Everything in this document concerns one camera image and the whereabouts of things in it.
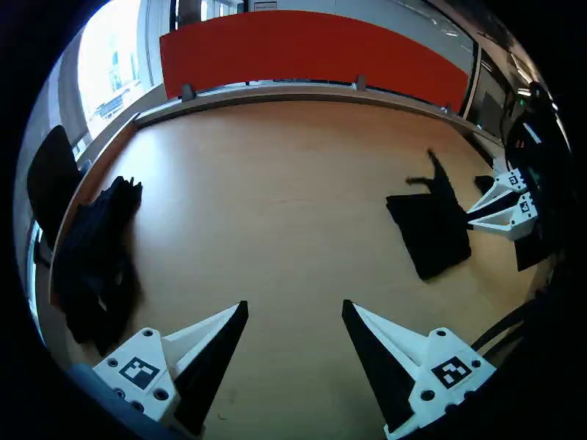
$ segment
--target black fabric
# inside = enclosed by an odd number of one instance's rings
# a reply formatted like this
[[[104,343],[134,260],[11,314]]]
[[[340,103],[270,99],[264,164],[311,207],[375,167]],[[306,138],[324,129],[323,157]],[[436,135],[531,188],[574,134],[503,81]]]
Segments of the black fabric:
[[[471,255],[467,214],[459,206],[445,170],[432,151],[434,178],[406,179],[423,184],[430,194],[389,196],[387,209],[399,226],[418,276],[427,280]]]
[[[475,177],[475,186],[479,189],[481,194],[488,192],[493,186],[494,179],[491,176],[477,176]]]
[[[542,238],[537,226],[534,227],[530,235],[515,240],[514,245],[516,246],[516,260],[520,272],[540,263],[554,252],[553,246]]]
[[[121,239],[141,193],[140,183],[117,177],[92,204],[81,205],[54,261],[54,289],[73,337],[94,341],[102,355],[119,340],[131,311],[136,279]]]

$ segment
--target wall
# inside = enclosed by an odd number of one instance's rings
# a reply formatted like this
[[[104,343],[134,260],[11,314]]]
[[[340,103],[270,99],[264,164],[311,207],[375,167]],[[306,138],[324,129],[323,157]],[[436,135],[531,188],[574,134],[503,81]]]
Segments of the wall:
[[[484,36],[484,34],[487,33],[487,30],[482,23],[478,22],[479,13],[485,18],[487,17],[482,2],[476,4],[478,8],[467,8],[466,2],[452,1],[450,2],[452,3],[451,5],[447,0],[429,1],[438,9],[442,10],[446,15],[450,16],[455,23],[458,23],[463,29],[469,32],[469,35],[475,39],[477,44],[488,53],[513,88],[526,87],[527,84],[517,72],[511,54],[515,55],[515,57],[524,64],[526,73],[528,73],[535,81],[544,84],[538,68],[534,65],[531,58],[513,35],[509,35],[510,40],[508,42],[509,47],[507,50],[502,47],[504,45],[498,45],[492,41],[492,37]]]
[[[238,40],[264,41],[235,51]],[[191,56],[186,48],[192,48]],[[370,86],[460,109],[468,82],[455,64],[402,34],[339,15],[295,10],[230,15],[185,26],[161,37],[161,60],[169,97],[181,95],[185,84],[204,90],[271,78],[351,83],[364,75]]]
[[[24,131],[21,151],[18,155],[16,164],[16,176],[14,182],[14,195],[12,201],[12,229],[14,233],[14,247],[16,253],[16,263],[18,265],[18,275],[24,286],[26,280],[26,250],[29,247],[29,229],[32,223],[31,204],[29,195],[26,191],[26,175],[29,166],[36,154],[39,146],[45,136],[51,130],[49,109],[54,109],[55,105],[49,106],[49,89],[51,75],[45,81],[43,88],[39,92],[37,102],[32,108],[29,121]]]
[[[255,0],[249,0],[249,11],[254,10],[254,5]],[[277,9],[326,12],[367,21],[430,48],[467,75],[473,69],[473,41],[420,0],[277,0]]]
[[[484,102],[486,95],[492,99],[488,103]],[[493,78],[492,74],[484,66],[481,66],[477,89],[475,90],[471,111],[467,119],[501,139],[500,119],[505,101],[506,92],[504,89]]]

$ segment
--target orange partition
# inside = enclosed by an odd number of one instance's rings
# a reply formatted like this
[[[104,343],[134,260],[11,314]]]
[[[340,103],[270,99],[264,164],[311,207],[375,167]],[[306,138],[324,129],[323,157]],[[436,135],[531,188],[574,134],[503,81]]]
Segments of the orange partition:
[[[326,79],[380,87],[461,108],[467,74],[403,35],[319,12],[263,11],[214,18],[163,35],[161,64],[169,98],[263,79]]]

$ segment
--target window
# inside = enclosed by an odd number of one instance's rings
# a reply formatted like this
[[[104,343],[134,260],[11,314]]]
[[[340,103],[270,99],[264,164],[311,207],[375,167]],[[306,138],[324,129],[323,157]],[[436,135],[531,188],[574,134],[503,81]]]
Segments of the window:
[[[506,77],[489,55],[481,50],[479,80],[467,120],[497,138],[501,138],[503,109],[506,107],[508,97],[512,96],[513,90]],[[504,124],[506,125],[504,130],[506,130],[509,122],[504,121]]]
[[[139,5],[140,0],[110,1],[81,36],[79,93],[92,138],[145,93],[136,55]]]
[[[226,15],[238,12],[236,5],[242,3],[240,0],[202,0],[200,4],[200,16],[202,21],[211,18],[225,17]]]
[[[175,4],[173,5],[173,11],[175,13],[175,30],[179,29],[179,0],[173,0]]]

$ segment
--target office chair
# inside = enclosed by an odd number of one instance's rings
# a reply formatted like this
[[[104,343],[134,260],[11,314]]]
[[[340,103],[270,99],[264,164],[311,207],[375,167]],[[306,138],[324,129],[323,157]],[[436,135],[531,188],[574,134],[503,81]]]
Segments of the office chair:
[[[78,169],[62,125],[49,132],[32,160],[26,176],[26,190],[33,217],[51,249],[73,193],[90,166],[91,161],[86,161]],[[37,241],[34,246],[35,262],[40,261],[49,267],[49,262],[40,257]]]

